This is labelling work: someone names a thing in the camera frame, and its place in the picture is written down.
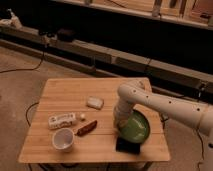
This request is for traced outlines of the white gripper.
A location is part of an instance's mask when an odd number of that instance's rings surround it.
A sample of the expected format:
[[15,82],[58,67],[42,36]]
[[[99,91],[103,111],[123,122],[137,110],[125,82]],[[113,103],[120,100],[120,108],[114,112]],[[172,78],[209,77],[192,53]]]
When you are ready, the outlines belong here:
[[121,132],[127,125],[127,120],[133,113],[134,105],[125,100],[119,99],[116,103],[113,115],[115,128]]

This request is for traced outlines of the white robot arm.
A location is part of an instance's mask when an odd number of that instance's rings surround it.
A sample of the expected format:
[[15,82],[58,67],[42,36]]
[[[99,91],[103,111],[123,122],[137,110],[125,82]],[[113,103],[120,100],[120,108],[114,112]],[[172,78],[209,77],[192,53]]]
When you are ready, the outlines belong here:
[[213,132],[213,105],[149,92],[141,80],[120,84],[117,93],[119,99],[114,107],[116,126],[125,122],[133,114],[134,106],[140,104],[206,136]]

